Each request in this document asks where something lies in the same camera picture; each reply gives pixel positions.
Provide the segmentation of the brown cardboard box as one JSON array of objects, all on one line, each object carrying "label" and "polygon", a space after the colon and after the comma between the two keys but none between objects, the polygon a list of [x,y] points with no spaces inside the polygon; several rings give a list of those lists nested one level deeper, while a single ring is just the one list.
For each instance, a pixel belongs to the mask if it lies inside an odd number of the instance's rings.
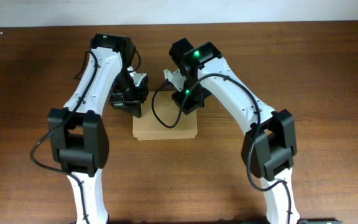
[{"label": "brown cardboard box", "polygon": [[[180,109],[172,100],[172,94],[173,91],[160,91],[154,100],[155,112],[167,126],[175,123]],[[195,138],[198,134],[196,112],[189,115],[182,113],[174,128],[166,128],[153,114],[153,95],[154,91],[150,91],[147,100],[142,104],[142,117],[133,117],[133,136],[139,141]]]}]

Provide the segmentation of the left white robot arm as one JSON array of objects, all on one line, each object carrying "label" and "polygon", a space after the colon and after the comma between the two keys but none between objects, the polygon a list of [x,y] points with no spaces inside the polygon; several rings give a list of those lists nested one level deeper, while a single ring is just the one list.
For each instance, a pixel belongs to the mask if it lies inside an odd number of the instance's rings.
[{"label": "left white robot arm", "polygon": [[82,76],[61,109],[48,114],[52,156],[73,189],[77,223],[108,223],[102,173],[109,156],[103,124],[106,103],[131,116],[142,116],[149,89],[145,73],[131,63],[138,51],[130,37],[96,34],[90,41]]}]

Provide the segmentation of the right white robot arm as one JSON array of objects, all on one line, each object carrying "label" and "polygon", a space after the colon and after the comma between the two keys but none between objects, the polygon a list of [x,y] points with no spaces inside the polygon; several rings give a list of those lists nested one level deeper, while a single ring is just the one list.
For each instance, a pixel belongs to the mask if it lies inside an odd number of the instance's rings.
[{"label": "right white robot arm", "polygon": [[180,111],[190,114],[215,96],[244,133],[241,158],[251,186],[264,193],[267,221],[298,223],[291,186],[297,153],[291,113],[255,96],[211,42],[194,47],[183,38],[172,44],[169,56],[178,69],[165,77],[177,89],[172,98]]}]

